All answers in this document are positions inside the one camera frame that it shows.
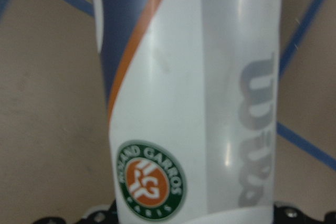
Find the tennis ball can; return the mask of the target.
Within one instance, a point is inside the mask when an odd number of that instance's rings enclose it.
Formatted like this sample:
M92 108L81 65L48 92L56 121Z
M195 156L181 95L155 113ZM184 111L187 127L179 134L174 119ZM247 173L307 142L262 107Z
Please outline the tennis ball can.
M92 0L119 223L274 223L281 0Z

